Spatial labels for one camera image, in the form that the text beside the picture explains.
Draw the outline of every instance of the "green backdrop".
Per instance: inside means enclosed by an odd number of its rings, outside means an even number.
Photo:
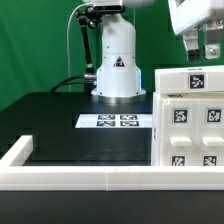
[[[21,96],[49,89],[68,77],[66,29],[72,10],[81,0],[0,0],[0,110]],[[124,17],[133,21],[133,11]],[[173,34],[168,0],[136,10],[137,65],[144,88],[154,90],[156,68],[220,65],[218,60],[188,63],[181,37]],[[93,62],[101,64],[100,28],[89,31]],[[203,45],[203,33],[200,34]],[[85,72],[80,29],[74,19],[71,32],[72,75]],[[72,91],[83,91],[82,86]]]

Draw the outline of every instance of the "black cable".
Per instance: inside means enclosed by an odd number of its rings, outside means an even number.
[[[65,84],[65,83],[67,83],[67,82],[69,82],[69,81],[72,81],[72,80],[75,80],[75,79],[82,79],[82,78],[84,78],[83,75],[80,75],[80,76],[72,76],[72,77],[70,77],[70,78],[68,78],[68,79],[65,79],[65,80],[63,80],[62,82],[58,83],[58,84],[57,84],[56,86],[54,86],[49,92],[50,92],[50,93],[53,93],[53,92],[55,92],[59,87],[61,87],[61,85]]]

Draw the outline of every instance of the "white box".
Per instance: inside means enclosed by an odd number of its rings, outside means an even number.
[[[154,94],[152,165],[224,165],[224,93]]]
[[[224,66],[157,69],[156,93],[224,91]]]

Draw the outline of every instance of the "black table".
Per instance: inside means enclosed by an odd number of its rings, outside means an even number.
[[[0,113],[0,155],[24,134],[25,165],[150,165],[151,129],[75,129],[79,114],[151,114],[144,102],[112,106],[82,93],[32,93]],[[223,191],[0,192],[0,223],[224,222]]]

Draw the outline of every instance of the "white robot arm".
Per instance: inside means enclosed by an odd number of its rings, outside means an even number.
[[[97,70],[97,88],[93,98],[107,103],[131,103],[145,96],[141,87],[141,71],[136,66],[134,26],[120,13],[126,7],[145,7],[154,0],[83,0],[92,3],[86,14],[99,16],[102,25],[102,65]]]
[[[204,29],[204,56],[219,58],[223,31],[223,0],[168,0],[176,35],[183,35],[189,61],[200,59],[198,31]]]

